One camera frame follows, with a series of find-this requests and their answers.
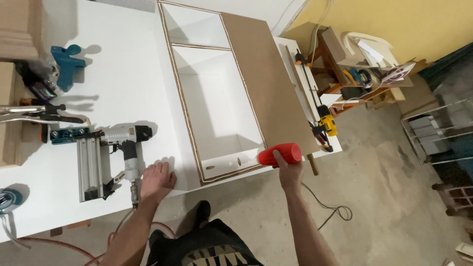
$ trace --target yellow wall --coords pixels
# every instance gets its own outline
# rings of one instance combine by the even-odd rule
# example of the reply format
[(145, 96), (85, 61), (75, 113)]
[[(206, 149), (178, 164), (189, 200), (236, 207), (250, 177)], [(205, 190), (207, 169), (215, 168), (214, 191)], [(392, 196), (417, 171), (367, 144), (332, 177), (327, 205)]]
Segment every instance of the yellow wall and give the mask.
[[(310, 0), (283, 34), (306, 56), (327, 2)], [(429, 62), (473, 42), (472, 13), (473, 0), (333, 0), (322, 25), (383, 38), (399, 63), (414, 57)]]

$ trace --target red glue bottle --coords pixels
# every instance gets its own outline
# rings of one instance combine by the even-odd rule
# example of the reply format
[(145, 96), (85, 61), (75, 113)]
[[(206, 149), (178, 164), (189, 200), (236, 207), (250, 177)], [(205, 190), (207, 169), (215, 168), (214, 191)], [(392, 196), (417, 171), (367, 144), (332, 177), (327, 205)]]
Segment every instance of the red glue bottle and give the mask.
[(278, 166), (278, 162), (273, 155), (273, 151), (278, 150), (288, 164), (297, 163), (302, 159), (300, 148), (295, 143), (284, 143), (270, 148), (258, 154), (258, 162), (262, 165)]

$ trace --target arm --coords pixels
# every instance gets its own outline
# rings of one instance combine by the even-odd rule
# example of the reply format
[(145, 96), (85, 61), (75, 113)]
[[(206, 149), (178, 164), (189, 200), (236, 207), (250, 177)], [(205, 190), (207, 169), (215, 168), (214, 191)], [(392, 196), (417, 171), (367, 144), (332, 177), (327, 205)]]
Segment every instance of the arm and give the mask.
[(156, 209), (176, 183), (175, 173), (172, 172), (168, 176), (168, 171), (167, 162), (146, 168), (143, 173), (141, 202), (138, 209), (118, 231), (100, 265), (140, 265)]
[(277, 150), (273, 154), (279, 165), (281, 186), (286, 193), (299, 266), (338, 266), (332, 250), (317, 230), (307, 203), (302, 198), (302, 162), (288, 165)]

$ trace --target hand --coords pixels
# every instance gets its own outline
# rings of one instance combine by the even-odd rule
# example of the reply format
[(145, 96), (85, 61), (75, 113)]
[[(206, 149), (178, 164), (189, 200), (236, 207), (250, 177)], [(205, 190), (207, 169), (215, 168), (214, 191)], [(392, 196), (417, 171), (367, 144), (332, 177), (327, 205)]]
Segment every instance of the hand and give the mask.
[(300, 192), (300, 183), (302, 182), (302, 161), (294, 164), (288, 164), (278, 150), (273, 152), (274, 158), (279, 166), (279, 180), (281, 181), (282, 189), (287, 193)]
[(168, 162), (152, 164), (145, 169), (140, 191), (142, 200), (152, 198), (159, 204), (174, 189), (177, 177), (174, 171), (168, 176), (168, 171)]

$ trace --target concrete floor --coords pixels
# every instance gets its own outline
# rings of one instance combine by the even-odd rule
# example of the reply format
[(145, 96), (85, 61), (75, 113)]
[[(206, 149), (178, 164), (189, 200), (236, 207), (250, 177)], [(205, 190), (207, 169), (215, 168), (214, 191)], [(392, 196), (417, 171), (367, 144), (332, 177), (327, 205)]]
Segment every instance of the concrete floor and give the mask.
[[(343, 152), (317, 159), (321, 175), (305, 164), (304, 182), (328, 205), (346, 205), (349, 222), (334, 216), (322, 234), (341, 265), (440, 266), (445, 258), (458, 262), (454, 249), (468, 241), (464, 220), (447, 217), (445, 206), (430, 186), (439, 178), (415, 158), (399, 123), (396, 105), (378, 111), (357, 107), (336, 118)], [(322, 209), (304, 190), (312, 216), (321, 224)], [(212, 206), (212, 218), (226, 222), (266, 265), (297, 265), (284, 193), (277, 171), (240, 179), (166, 199), (155, 216), (176, 230), (200, 200)], [(94, 256), (105, 252), (107, 236), (127, 213), (92, 220), (89, 228), (65, 230), (53, 239)], [(49, 232), (36, 234), (47, 238)], [(11, 242), (0, 244), (0, 265), (83, 265), (81, 254), (43, 243), (31, 251)]]

